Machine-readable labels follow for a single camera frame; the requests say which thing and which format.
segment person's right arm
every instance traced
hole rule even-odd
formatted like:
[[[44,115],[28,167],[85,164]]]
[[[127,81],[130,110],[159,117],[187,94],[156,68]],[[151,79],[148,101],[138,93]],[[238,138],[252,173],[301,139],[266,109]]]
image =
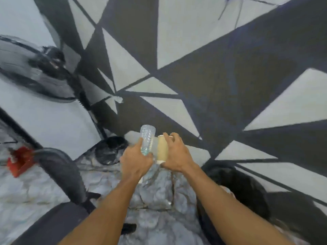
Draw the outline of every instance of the person's right arm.
[[[168,159],[164,168],[181,172],[194,189],[216,231],[227,245],[294,245],[272,224],[252,212],[211,180],[193,161],[177,133],[164,133]]]

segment plastic bottle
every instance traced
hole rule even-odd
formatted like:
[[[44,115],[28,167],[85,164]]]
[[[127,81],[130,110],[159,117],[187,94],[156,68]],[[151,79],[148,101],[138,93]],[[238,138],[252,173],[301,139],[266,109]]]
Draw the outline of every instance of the plastic bottle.
[[[146,156],[151,151],[156,128],[152,125],[142,125],[140,133],[143,138],[141,152]]]

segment geometric wall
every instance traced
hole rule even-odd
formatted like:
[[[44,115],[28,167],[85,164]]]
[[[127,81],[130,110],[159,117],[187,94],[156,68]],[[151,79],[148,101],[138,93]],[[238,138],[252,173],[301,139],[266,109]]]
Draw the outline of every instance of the geometric wall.
[[[179,133],[325,244],[327,0],[35,2],[104,127]]]

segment paper cup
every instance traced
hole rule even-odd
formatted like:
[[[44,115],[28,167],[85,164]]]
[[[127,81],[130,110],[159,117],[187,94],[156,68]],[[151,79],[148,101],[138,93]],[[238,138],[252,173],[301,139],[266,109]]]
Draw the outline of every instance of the paper cup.
[[[157,164],[162,164],[168,158],[168,144],[163,135],[158,136]]]

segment white wall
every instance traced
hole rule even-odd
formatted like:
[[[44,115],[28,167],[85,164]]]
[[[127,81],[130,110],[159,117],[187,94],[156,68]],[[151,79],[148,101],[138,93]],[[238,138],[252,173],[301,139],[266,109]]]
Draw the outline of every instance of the white wall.
[[[55,45],[33,0],[0,0],[0,34],[36,45]],[[100,141],[87,111],[78,102],[55,103],[5,81],[0,74],[0,107],[43,147],[76,159]]]

